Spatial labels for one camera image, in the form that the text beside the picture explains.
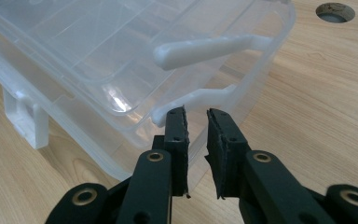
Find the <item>transparent plastic box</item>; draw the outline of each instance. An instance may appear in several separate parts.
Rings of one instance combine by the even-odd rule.
[[[285,0],[0,0],[7,116],[35,148],[52,116],[124,179],[184,105],[197,183],[206,110],[244,120],[295,16]]]

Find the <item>wooden table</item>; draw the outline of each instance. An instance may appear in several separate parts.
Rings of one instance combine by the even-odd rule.
[[[324,1],[296,0],[297,20],[277,54],[266,88],[241,125],[254,149],[277,155],[306,187],[358,186],[358,1],[356,16],[328,23]],[[6,119],[0,87],[0,223],[43,223],[73,186],[107,176],[53,120],[49,146],[33,150]],[[216,200],[211,172],[174,199],[173,223],[242,223],[238,200]]]

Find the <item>screw hole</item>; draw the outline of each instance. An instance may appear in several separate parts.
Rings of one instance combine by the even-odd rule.
[[[353,20],[355,12],[344,4],[325,3],[316,8],[316,15],[324,21],[342,23]]]
[[[146,212],[139,212],[137,214],[135,214],[135,216],[133,217],[133,221],[136,224],[146,224],[149,223],[150,221],[150,215],[147,214]]]
[[[81,189],[74,195],[74,197],[72,197],[72,203],[77,206],[92,203],[97,198],[97,194],[95,189]]]
[[[339,195],[342,199],[344,199],[347,203],[351,203],[355,206],[358,206],[358,192],[351,189],[342,190]]]
[[[316,217],[308,213],[300,213],[298,215],[298,218],[300,219],[301,223],[304,224],[318,224],[318,219],[316,219]]]
[[[147,159],[150,161],[162,161],[164,156],[158,152],[152,152],[147,155]]]
[[[256,153],[254,154],[254,159],[261,162],[270,162],[271,157],[265,153]]]

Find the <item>white plastic handle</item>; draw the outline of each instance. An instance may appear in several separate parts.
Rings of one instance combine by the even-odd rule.
[[[154,60],[167,71],[245,49],[265,50],[271,41],[262,35],[241,35],[174,42],[155,48]]]
[[[152,121],[161,128],[165,125],[168,111],[176,107],[184,105],[186,110],[191,110],[200,105],[221,105],[236,87],[236,85],[229,85],[222,90],[199,89],[192,91],[153,111]]]

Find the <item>wood grain surface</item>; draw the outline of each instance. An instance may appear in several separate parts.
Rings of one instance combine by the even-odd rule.
[[[347,23],[315,15],[324,1],[296,0],[296,25],[266,87],[241,125],[253,149],[274,153],[306,187],[358,186],[358,1]],[[48,147],[33,150],[6,119],[0,86],[0,223],[44,223],[70,188],[117,181],[49,122]],[[174,199],[173,223],[242,223],[238,200],[216,200],[211,172],[192,198]]]

